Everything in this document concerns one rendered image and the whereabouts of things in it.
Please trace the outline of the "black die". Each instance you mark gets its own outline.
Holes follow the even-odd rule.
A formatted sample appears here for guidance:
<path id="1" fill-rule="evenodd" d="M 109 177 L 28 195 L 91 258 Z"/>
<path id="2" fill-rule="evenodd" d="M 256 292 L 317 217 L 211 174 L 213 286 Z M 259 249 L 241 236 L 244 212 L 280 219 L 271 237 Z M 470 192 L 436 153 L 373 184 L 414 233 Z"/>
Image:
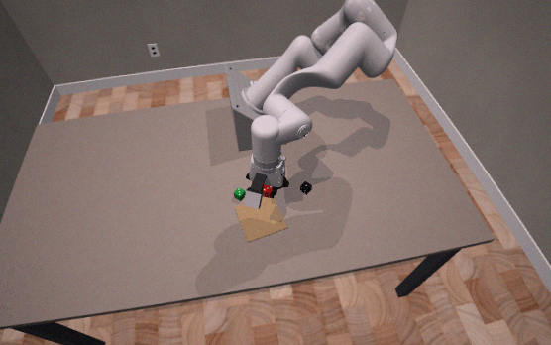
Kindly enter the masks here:
<path id="1" fill-rule="evenodd" d="M 307 193 L 311 190 L 311 187 L 312 187 L 312 185 L 309 184 L 307 181 L 305 181 L 305 182 L 300 186 L 300 191 L 303 192 L 304 194 L 307 194 Z"/>

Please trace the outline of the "red die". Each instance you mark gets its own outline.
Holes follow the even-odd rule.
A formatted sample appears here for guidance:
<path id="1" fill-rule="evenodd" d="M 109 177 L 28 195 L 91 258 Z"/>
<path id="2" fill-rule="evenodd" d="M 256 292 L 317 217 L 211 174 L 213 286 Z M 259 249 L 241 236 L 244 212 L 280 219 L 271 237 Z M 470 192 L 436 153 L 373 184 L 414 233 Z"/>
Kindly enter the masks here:
<path id="1" fill-rule="evenodd" d="M 263 187 L 263 197 L 272 198 L 272 186 L 264 185 Z"/>

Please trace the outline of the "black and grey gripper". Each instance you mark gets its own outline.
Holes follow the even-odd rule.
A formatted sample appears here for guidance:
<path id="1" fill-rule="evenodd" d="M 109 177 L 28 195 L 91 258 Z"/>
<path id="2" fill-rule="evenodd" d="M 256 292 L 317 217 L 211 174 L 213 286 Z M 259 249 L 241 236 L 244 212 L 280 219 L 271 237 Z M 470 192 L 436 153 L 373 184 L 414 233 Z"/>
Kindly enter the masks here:
<path id="1" fill-rule="evenodd" d="M 253 161 L 253 154 L 250 161 L 250 171 L 246 175 L 246 179 L 253 182 L 256 173 L 265 174 L 267 176 L 264 185 L 272 186 L 272 199 L 277 194 L 277 190 L 283 187 L 288 187 L 289 182 L 285 178 L 285 163 L 279 162 L 279 165 L 272 169 L 261 169 L 255 165 Z M 264 187 L 263 185 L 263 187 Z"/>

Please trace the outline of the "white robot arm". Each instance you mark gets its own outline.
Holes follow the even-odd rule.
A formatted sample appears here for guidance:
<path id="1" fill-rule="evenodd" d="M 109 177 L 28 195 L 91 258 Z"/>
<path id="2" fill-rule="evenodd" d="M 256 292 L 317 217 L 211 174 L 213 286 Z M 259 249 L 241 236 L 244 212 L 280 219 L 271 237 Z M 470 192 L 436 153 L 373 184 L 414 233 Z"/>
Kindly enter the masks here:
<path id="1" fill-rule="evenodd" d="M 396 42 L 395 27 L 374 0 L 346 0 L 311 39 L 298 36 L 258 81 L 242 90 L 247 105 L 262 115 L 251 126 L 255 165 L 276 167 L 286 159 L 281 145 L 311 131 L 310 117 L 288 100 L 294 93 L 306 87 L 338 89 L 357 68 L 375 78 L 391 63 Z"/>

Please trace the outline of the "tan flat mat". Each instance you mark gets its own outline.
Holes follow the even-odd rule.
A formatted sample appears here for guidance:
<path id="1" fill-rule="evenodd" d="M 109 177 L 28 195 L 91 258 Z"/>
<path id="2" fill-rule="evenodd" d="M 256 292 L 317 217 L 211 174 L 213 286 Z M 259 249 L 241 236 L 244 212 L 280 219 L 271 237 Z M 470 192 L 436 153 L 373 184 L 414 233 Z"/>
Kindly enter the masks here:
<path id="1" fill-rule="evenodd" d="M 275 199 L 263 197 L 259 209 L 242 204 L 235 210 L 248 243 L 288 228 Z"/>

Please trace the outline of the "green die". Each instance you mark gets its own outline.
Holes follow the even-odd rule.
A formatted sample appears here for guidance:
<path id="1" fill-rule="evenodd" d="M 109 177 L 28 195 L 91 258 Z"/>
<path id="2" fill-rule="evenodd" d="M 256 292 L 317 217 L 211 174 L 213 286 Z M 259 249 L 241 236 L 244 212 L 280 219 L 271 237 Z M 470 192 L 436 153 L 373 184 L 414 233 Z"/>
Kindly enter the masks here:
<path id="1" fill-rule="evenodd" d="M 241 188 L 237 188 L 236 191 L 234 192 L 234 197 L 240 201 L 242 201 L 242 199 L 245 197 L 246 193 L 245 193 L 245 190 L 241 189 Z"/>

